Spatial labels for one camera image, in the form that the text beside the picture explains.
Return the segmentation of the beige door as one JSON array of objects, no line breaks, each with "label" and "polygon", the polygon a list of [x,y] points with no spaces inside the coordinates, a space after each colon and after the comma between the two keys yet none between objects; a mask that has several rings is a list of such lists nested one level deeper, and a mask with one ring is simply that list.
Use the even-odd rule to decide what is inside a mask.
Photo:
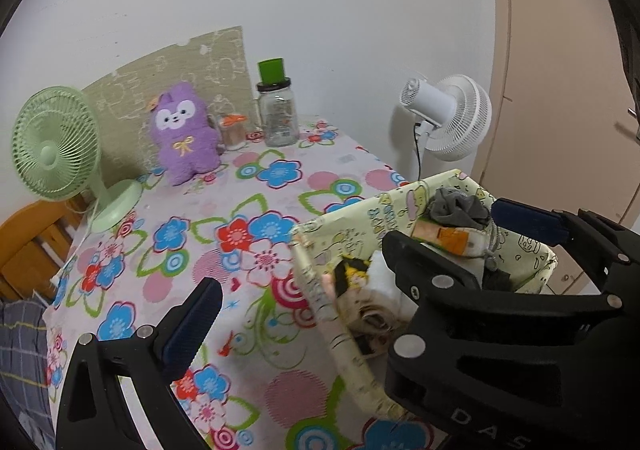
[{"label": "beige door", "polygon": [[473,168],[485,189],[638,228],[634,99],[608,0],[496,0],[490,96]]}]

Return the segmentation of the white standing fan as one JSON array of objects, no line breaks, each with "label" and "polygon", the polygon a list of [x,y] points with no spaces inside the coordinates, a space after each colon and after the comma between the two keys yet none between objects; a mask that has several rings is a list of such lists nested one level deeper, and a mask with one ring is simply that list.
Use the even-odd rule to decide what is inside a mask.
[{"label": "white standing fan", "polygon": [[488,92],[463,74],[447,76],[436,84],[411,77],[400,92],[399,104],[414,118],[418,177],[424,154],[445,163],[461,161],[482,144],[492,121]]}]

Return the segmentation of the green orange tissue pack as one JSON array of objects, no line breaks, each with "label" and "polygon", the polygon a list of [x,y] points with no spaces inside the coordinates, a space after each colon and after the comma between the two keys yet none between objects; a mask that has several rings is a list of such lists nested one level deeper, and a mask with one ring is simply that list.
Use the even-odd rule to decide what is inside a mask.
[{"label": "green orange tissue pack", "polygon": [[411,237],[451,255],[466,258],[482,257],[490,244],[490,235],[482,230],[442,226],[426,219],[416,221]]}]

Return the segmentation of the yellow cartoon tissue pack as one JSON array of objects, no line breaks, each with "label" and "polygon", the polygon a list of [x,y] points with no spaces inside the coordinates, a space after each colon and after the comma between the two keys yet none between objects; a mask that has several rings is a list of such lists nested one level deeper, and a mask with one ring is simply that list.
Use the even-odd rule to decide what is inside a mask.
[{"label": "yellow cartoon tissue pack", "polygon": [[340,297],[354,288],[364,288],[369,281],[369,259],[342,256],[333,271],[335,295]]}]

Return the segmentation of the purple plush alpaca toy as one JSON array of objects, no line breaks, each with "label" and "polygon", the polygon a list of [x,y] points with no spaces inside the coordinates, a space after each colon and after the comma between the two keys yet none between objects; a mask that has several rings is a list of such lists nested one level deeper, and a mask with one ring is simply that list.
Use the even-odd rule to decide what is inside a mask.
[{"label": "purple plush alpaca toy", "polygon": [[220,166],[220,135],[209,124],[206,103],[188,82],[162,92],[149,104],[150,134],[169,182],[180,186]]}]

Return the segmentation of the green desk fan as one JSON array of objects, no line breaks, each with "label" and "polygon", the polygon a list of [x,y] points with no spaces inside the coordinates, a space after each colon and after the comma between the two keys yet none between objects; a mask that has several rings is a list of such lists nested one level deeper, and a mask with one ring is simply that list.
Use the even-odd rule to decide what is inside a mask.
[{"label": "green desk fan", "polygon": [[63,202],[90,190],[96,198],[93,232],[115,227],[142,196],[135,179],[104,184],[98,119],[86,95],[73,87],[47,87],[25,102],[13,125],[11,155],[18,179],[40,199]]}]

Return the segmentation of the glass jar green lid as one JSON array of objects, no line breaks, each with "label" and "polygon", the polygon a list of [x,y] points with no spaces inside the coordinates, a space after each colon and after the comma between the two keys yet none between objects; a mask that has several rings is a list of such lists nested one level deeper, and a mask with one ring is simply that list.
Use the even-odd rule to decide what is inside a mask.
[{"label": "glass jar green lid", "polygon": [[260,127],[269,147],[286,147],[299,138],[295,97],[292,80],[286,76],[282,58],[262,60],[258,63],[260,81],[258,109]]}]

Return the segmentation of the yellow cartoon fabric basket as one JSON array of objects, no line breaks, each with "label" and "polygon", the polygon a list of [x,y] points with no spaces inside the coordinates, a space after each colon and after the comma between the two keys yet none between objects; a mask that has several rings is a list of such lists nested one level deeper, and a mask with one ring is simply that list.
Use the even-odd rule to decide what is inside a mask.
[{"label": "yellow cartoon fabric basket", "polygon": [[456,188],[476,196],[486,207],[494,197],[461,170],[448,170],[397,189],[382,192],[374,198],[336,210],[292,230],[290,250],[294,260],[294,279],[308,302],[326,347],[334,360],[349,395],[365,414],[387,421],[403,421],[408,411],[386,395],[383,385],[368,365],[369,355],[359,348],[356,338],[367,337],[375,355],[386,353],[395,331],[364,334],[350,330],[341,315],[339,297],[332,303],[322,288],[322,274],[332,274],[342,256],[371,259],[382,252],[386,233],[410,234],[418,218],[425,213],[427,202],[438,188]]}]

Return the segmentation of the toothpick holder orange lid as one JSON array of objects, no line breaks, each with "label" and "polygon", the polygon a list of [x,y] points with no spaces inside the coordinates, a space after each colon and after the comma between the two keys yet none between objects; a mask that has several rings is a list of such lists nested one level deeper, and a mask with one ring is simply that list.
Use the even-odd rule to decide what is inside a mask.
[{"label": "toothpick holder orange lid", "polygon": [[240,150],[246,145],[245,125],[248,118],[243,114],[227,114],[218,121],[224,146],[229,151]]}]

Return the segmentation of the plaid grey blanket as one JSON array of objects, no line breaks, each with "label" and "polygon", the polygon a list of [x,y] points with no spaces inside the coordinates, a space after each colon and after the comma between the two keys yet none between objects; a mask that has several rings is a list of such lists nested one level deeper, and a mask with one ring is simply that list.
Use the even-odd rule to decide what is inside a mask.
[{"label": "plaid grey blanket", "polygon": [[38,300],[1,303],[1,391],[35,446],[53,449],[43,313]]}]

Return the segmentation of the wooden chair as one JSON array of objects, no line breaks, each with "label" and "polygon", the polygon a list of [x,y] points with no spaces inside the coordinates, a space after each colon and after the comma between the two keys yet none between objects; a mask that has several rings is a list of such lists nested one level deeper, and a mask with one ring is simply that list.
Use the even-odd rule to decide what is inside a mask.
[{"label": "wooden chair", "polygon": [[51,279],[70,254],[72,236],[86,203],[80,196],[63,202],[38,201],[1,226],[1,299],[27,300],[35,293],[52,300]]}]

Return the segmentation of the beige white tissue pack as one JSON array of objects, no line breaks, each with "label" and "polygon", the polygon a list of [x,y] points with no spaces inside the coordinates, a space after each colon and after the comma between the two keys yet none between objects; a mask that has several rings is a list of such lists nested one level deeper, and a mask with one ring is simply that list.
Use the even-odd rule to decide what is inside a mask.
[{"label": "beige white tissue pack", "polygon": [[385,334],[402,325],[401,301],[397,296],[365,290],[351,290],[338,300],[346,326],[364,334]]}]

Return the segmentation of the floral tablecloth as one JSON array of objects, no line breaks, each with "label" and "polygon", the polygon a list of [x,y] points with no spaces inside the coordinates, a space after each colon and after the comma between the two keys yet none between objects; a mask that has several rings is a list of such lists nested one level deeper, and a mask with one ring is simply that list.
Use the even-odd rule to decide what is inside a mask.
[{"label": "floral tablecloth", "polygon": [[271,149],[258,134],[185,184],[156,168],[137,206],[104,233],[75,236],[44,315],[52,409],[76,340],[157,324],[198,282],[224,290],[220,314],[171,388],[215,449],[434,449],[420,421],[378,421],[352,403],[297,288],[291,229],[402,184],[401,174],[324,121]]}]

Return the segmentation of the pink wet wipes pack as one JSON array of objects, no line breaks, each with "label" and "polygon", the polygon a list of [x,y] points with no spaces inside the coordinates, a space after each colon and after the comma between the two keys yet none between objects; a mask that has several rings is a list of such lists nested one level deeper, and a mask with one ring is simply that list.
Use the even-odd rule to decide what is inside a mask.
[{"label": "pink wet wipes pack", "polygon": [[329,300],[334,303],[336,300],[336,293],[334,277],[332,276],[332,274],[322,274],[321,283],[326,296],[328,296]]}]

